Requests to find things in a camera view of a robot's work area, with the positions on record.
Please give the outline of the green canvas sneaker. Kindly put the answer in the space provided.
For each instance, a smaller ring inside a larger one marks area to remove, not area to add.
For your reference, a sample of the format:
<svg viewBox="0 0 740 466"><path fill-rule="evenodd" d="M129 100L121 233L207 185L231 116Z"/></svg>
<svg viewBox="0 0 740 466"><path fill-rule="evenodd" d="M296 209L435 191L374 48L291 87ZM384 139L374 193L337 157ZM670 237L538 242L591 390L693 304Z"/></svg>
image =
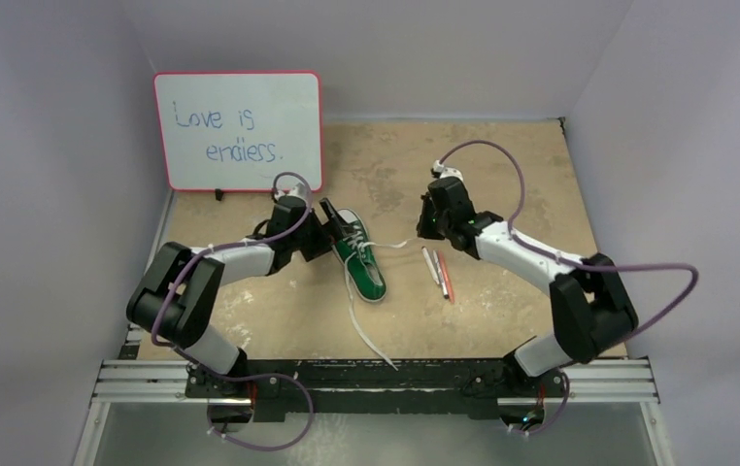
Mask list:
<svg viewBox="0 0 740 466"><path fill-rule="evenodd" d="M370 239L364 222L350 209L339 209L337 213L352 229L333 246L339 260L347 266L349 282L362 300L383 300L387 295L387 283L372 247L367 246Z"/></svg>

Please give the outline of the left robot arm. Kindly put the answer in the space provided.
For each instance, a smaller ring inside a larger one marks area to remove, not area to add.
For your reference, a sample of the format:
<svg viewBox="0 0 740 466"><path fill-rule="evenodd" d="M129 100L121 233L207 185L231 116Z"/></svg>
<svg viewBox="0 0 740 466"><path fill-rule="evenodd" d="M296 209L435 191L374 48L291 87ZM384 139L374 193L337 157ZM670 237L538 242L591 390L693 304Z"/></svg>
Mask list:
<svg viewBox="0 0 740 466"><path fill-rule="evenodd" d="M296 252L312 261L353 233L328 199L320 207L325 220L301 196L289 195L275 201L271 216L238 242L203 249L164 244L128 301L127 319L155 344L204 366L222 396L239 395L250 378L247 356L211 323L219 289L274 275Z"/></svg>

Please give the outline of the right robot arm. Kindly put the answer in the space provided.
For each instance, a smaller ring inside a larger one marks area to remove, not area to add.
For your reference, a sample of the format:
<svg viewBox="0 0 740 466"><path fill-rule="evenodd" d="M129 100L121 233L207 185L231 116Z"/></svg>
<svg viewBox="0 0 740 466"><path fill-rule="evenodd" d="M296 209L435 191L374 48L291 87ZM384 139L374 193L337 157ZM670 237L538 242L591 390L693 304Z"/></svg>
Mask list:
<svg viewBox="0 0 740 466"><path fill-rule="evenodd" d="M608 256L547 250L511 229L503 217L477 212L458 177L433 181L421 200L419 237L447 240L454 249L524 279L550 299L551 334L532 338L503 358L503 381L511 392L525 395L552 370L591 362L638 327L638 315Z"/></svg>

